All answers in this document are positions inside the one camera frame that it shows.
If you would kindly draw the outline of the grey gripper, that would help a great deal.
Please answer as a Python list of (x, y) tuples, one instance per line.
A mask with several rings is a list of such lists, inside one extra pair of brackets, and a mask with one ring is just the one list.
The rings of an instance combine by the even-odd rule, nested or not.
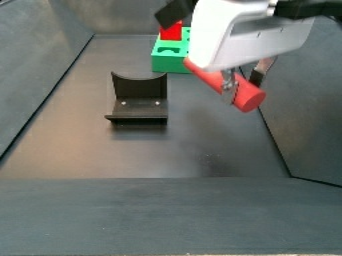
[(269, 0), (198, 1), (191, 20), (188, 58), (206, 71), (222, 70), (226, 104), (234, 102), (238, 87), (232, 67), (259, 60), (248, 78), (259, 87), (277, 60), (273, 56), (302, 47), (313, 23), (313, 18), (290, 20), (270, 16)]

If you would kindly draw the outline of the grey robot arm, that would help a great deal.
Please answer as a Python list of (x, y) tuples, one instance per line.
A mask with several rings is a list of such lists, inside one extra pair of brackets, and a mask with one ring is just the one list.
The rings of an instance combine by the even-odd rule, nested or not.
[(302, 47), (318, 16), (342, 17), (342, 0), (170, 0), (155, 13), (162, 28), (191, 19), (184, 65), (247, 110), (265, 93), (235, 77), (234, 68)]

